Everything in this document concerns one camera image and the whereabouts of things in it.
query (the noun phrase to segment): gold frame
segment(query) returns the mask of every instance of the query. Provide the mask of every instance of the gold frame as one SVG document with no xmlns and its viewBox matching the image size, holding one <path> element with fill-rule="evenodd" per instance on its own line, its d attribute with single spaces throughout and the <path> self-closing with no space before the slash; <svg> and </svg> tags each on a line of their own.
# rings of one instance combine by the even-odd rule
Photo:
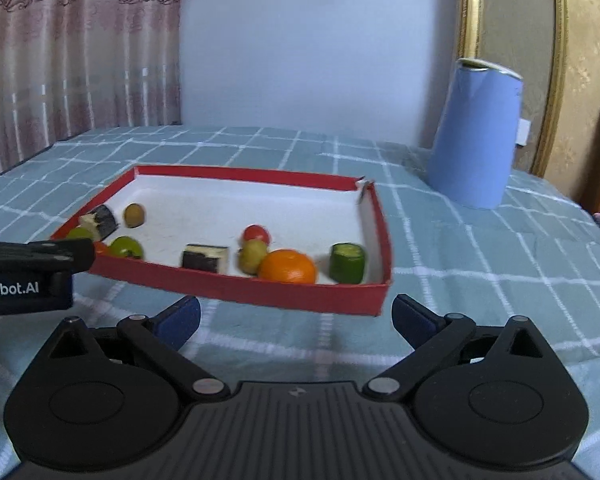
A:
<svg viewBox="0 0 600 480">
<path fill-rule="evenodd" d="M 484 0 L 461 0 L 459 9 L 458 57 L 479 57 Z M 555 0 L 554 58 L 549 92 L 531 174 L 544 176 L 554 146 L 564 95 L 569 39 L 569 0 Z"/>
</svg>

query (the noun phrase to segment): checkered tablecloth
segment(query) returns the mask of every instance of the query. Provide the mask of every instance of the checkered tablecloth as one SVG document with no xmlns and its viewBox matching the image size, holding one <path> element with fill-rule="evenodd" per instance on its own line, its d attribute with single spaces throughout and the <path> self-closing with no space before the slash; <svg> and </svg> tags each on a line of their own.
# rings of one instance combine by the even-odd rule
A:
<svg viewBox="0 0 600 480">
<path fill-rule="evenodd" d="M 238 380 L 356 380 L 411 351 L 390 305 L 404 292 L 479 324 L 532 318 L 589 403 L 576 462 L 600 480 L 600 229 L 550 184 L 514 172 L 495 211 L 455 205 L 424 184 L 428 152 L 387 143 L 258 128 L 116 128 L 60 142 L 0 176 L 0 240 L 47 238 L 137 163 L 205 164 L 337 173 L 375 180 L 390 229 L 394 284 L 382 316 L 295 312 L 201 300 L 200 329 L 181 352 Z M 75 277 L 69 314 L 91 326 L 149 316 L 178 295 L 98 276 Z M 2 427 L 10 390 L 67 312 L 0 317 L 0 477 L 16 463 Z"/>
</svg>

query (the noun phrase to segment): curtain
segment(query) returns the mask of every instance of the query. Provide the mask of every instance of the curtain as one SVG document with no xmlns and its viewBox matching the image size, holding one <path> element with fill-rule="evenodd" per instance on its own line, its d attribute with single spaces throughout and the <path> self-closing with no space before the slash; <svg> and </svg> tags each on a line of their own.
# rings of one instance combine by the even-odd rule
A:
<svg viewBox="0 0 600 480">
<path fill-rule="evenodd" d="M 0 173 L 94 128 L 180 121 L 180 0 L 0 0 Z"/>
</svg>

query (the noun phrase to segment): black robotic gripper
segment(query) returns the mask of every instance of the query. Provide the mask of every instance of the black robotic gripper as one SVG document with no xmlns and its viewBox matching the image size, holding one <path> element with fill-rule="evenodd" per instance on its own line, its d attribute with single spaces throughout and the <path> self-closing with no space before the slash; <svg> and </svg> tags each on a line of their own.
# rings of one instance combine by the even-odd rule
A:
<svg viewBox="0 0 600 480">
<path fill-rule="evenodd" d="M 115 328 L 63 320 L 11 393 L 9 480 L 584 480 L 589 412 L 531 320 L 476 326 L 401 294 L 414 352 L 364 384 L 245 381 L 231 392 L 178 353 L 182 298 Z"/>
</svg>

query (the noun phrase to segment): beige wallpaper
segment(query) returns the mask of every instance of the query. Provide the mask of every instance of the beige wallpaper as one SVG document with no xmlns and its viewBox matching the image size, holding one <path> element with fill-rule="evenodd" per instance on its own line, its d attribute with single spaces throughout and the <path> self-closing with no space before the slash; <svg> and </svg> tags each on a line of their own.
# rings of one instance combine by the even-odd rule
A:
<svg viewBox="0 0 600 480">
<path fill-rule="evenodd" d="M 480 57 L 518 72 L 525 83 L 522 117 L 531 121 L 528 144 L 515 167 L 529 171 L 549 91 L 554 54 L 554 0 L 484 0 Z"/>
<path fill-rule="evenodd" d="M 600 149 L 600 0 L 570 0 L 564 101 L 545 178 L 579 200 Z"/>
</svg>

